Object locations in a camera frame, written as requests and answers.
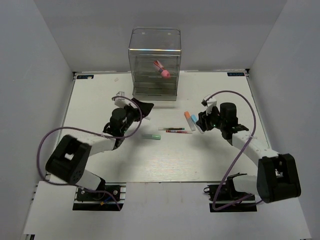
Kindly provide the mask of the red gel pen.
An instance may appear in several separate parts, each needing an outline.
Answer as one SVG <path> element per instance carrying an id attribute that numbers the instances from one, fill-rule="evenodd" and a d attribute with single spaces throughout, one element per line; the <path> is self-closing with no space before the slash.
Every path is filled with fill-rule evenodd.
<path id="1" fill-rule="evenodd" d="M 192 131 L 187 130 L 175 130 L 175 129 L 167 129 L 165 130 L 166 133 L 177 133 L 177 134 L 193 134 Z"/>

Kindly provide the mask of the clear acrylic drawer organizer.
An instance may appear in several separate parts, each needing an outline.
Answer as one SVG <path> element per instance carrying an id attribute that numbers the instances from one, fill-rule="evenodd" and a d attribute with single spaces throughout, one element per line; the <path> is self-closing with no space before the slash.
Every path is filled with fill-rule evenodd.
<path id="1" fill-rule="evenodd" d="M 178 28 L 134 28 L 128 46 L 133 97 L 140 101 L 176 101 L 181 57 L 181 31 Z M 170 78 L 160 75 L 154 61 L 161 62 Z"/>

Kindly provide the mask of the pink marker tube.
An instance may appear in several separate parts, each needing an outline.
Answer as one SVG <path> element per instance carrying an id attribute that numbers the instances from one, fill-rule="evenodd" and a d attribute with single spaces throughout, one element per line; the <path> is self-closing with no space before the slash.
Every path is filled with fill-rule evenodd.
<path id="1" fill-rule="evenodd" d="M 168 79 L 171 77 L 170 72 L 164 68 L 160 61 L 155 60 L 153 65 L 163 78 Z"/>

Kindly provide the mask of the green highlighter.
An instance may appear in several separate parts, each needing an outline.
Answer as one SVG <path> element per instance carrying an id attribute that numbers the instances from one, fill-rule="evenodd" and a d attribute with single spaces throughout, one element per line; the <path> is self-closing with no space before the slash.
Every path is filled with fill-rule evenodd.
<path id="1" fill-rule="evenodd" d="M 143 134 L 142 138 L 148 140 L 161 140 L 161 135 L 159 134 Z"/>

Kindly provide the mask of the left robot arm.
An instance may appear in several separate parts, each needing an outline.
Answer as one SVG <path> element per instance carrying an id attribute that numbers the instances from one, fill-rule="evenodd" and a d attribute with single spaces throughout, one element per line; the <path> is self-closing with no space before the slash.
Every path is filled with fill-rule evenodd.
<path id="1" fill-rule="evenodd" d="M 135 134 L 134 131 L 127 134 L 131 125 L 134 122 L 141 124 L 155 106 L 121 95 L 112 100 L 116 108 L 101 133 L 87 131 L 85 138 L 63 136 L 45 165 L 45 170 L 62 180 L 64 185 L 83 188 L 96 200 L 105 196 L 106 181 L 86 170 L 89 157 L 117 150 L 125 139 Z"/>

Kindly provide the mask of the blue highlighter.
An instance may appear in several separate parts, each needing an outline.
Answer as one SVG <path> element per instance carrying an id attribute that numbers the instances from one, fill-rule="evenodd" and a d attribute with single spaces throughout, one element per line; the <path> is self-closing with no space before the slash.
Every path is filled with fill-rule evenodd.
<path id="1" fill-rule="evenodd" d="M 191 120 L 193 121 L 195 127 L 197 128 L 197 130 L 201 133 L 201 134 L 204 134 L 204 132 L 202 131 L 202 129 L 197 125 L 197 121 L 198 121 L 198 118 L 192 114 L 191 116 Z"/>

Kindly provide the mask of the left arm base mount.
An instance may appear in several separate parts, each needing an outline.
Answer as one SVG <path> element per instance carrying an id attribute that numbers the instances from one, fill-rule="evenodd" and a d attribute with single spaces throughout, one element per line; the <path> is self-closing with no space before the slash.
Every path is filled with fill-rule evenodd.
<path id="1" fill-rule="evenodd" d="M 77 188 L 73 201 L 73 211 L 89 212 L 119 212 L 126 197 L 125 183 L 106 183 L 104 191 L 107 193 L 88 192 L 83 187 Z"/>

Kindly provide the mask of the orange highlighter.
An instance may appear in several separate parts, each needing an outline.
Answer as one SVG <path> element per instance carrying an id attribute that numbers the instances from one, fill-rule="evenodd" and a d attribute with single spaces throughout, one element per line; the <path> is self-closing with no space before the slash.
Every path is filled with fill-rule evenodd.
<path id="1" fill-rule="evenodd" d="M 185 119 L 186 119 L 186 121 L 187 121 L 187 123 L 188 123 L 188 125 L 190 127 L 190 130 L 191 131 L 195 131 L 196 127 L 195 127 L 194 122 L 193 122 L 193 120 L 191 118 L 191 115 L 190 115 L 190 113 L 188 111 L 184 112 L 184 117 L 185 117 Z"/>

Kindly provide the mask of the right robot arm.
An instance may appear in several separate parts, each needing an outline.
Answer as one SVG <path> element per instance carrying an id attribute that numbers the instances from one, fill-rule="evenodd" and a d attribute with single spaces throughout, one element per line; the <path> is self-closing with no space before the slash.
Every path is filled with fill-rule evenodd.
<path id="1" fill-rule="evenodd" d="M 272 203 L 301 195 L 295 158 L 289 153 L 280 154 L 254 138 L 249 129 L 238 122 L 234 103 L 210 106 L 198 114 L 196 125 L 203 132 L 220 130 L 231 146 L 239 149 L 240 154 L 246 155 L 257 166 L 256 175 L 237 173 L 225 177 L 222 191 L 229 198 L 238 200 L 256 195 L 264 203 Z"/>

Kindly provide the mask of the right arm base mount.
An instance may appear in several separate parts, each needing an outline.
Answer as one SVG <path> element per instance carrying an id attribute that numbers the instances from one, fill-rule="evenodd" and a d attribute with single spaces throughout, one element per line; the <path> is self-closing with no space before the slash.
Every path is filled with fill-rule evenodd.
<path id="1" fill-rule="evenodd" d="M 224 209 L 221 210 L 214 210 L 213 208 L 213 200 L 216 191 L 218 190 L 219 184 L 210 184 L 207 185 L 203 189 L 203 193 L 209 196 L 209 210 L 211 213 L 245 213 L 245 212 L 257 212 L 257 202 L 254 195 L 251 195 L 250 197 L 246 198 L 243 201 L 237 202 L 233 205 L 230 205 Z M 231 196 L 229 193 L 228 187 L 223 184 L 221 187 L 220 192 L 218 193 L 215 207 L 220 208 L 224 205 L 227 205 L 229 203 L 232 203 L 244 196 L 246 196 L 247 193 L 245 192 L 238 192 L 234 196 Z"/>

